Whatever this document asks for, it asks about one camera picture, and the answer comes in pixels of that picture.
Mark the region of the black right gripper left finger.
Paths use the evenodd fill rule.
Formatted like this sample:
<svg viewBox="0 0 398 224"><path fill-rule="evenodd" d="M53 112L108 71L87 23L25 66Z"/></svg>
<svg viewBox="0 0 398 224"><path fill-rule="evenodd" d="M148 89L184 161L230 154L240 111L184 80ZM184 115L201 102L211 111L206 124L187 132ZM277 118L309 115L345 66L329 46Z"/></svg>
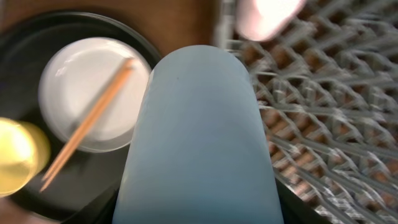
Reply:
<svg viewBox="0 0 398 224"><path fill-rule="evenodd" d="M111 224L120 188L120 180L76 212L62 224Z"/></svg>

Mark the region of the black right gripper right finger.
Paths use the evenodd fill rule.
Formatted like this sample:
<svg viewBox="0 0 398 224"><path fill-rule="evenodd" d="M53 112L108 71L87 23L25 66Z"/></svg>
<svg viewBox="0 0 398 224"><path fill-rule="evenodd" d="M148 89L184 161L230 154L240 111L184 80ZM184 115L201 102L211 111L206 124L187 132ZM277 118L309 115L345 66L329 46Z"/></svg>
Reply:
<svg viewBox="0 0 398 224"><path fill-rule="evenodd" d="M297 197L279 180L275 180L285 224L331 224Z"/></svg>

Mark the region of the yellow bowl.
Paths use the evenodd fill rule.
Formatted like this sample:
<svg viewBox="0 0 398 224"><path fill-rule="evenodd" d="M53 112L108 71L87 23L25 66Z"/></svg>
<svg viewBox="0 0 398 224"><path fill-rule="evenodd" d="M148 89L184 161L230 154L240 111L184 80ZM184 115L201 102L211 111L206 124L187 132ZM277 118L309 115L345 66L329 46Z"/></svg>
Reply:
<svg viewBox="0 0 398 224"><path fill-rule="evenodd" d="M49 162L45 133L27 122L1 118L1 197L23 188Z"/></svg>

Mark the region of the blue plastic cup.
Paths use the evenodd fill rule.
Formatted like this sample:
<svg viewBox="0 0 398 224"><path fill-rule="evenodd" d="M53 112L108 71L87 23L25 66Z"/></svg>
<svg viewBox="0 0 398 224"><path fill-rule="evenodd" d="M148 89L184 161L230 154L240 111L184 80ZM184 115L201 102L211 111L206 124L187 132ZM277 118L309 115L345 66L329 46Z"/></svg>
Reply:
<svg viewBox="0 0 398 224"><path fill-rule="evenodd" d="M282 223L259 106L232 54L164 57L146 91L114 223Z"/></svg>

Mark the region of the pink plastic cup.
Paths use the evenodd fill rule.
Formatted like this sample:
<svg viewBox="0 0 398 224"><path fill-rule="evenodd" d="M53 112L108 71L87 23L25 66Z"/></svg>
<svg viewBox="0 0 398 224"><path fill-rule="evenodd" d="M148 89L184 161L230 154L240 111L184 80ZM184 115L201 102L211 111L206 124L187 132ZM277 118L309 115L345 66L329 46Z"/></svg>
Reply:
<svg viewBox="0 0 398 224"><path fill-rule="evenodd" d="M240 0L236 31L247 40L273 38L304 7L306 0Z"/></svg>

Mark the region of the grey dishwasher rack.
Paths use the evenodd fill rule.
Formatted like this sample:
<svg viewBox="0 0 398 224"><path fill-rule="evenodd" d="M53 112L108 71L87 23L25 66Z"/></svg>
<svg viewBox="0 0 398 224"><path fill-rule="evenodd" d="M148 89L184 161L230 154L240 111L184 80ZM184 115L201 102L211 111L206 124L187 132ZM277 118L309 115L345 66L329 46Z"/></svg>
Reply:
<svg viewBox="0 0 398 224"><path fill-rule="evenodd" d="M217 46L252 78L281 202L312 222L397 222L397 2L307 1L247 40L221 1Z"/></svg>

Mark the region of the round black tray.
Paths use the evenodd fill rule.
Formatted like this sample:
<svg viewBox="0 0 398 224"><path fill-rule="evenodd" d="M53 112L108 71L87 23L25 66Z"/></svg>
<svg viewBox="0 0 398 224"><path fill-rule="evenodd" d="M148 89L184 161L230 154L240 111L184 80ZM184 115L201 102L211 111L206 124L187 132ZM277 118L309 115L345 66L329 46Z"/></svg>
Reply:
<svg viewBox="0 0 398 224"><path fill-rule="evenodd" d="M63 143L49 130L38 105L41 73L62 47L87 37L110 37L137 50L151 68L161 59L140 33L112 18L89 12L57 11L19 23L1 35L1 116L42 129L56 154ZM129 148L113 152L77 151L57 178L40 192L40 175L10 196L20 207L65 221L108 189L117 188Z"/></svg>

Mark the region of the grey round plate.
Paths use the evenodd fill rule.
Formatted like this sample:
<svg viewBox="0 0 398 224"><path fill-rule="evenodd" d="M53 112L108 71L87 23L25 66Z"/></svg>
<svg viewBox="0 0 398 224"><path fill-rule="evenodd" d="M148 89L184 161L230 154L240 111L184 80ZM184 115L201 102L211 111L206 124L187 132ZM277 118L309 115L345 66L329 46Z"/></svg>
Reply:
<svg viewBox="0 0 398 224"><path fill-rule="evenodd" d="M78 148L109 152L131 142L152 69L136 49L105 37L65 46L41 75L40 111L56 137L69 140L127 58L134 60L132 74Z"/></svg>

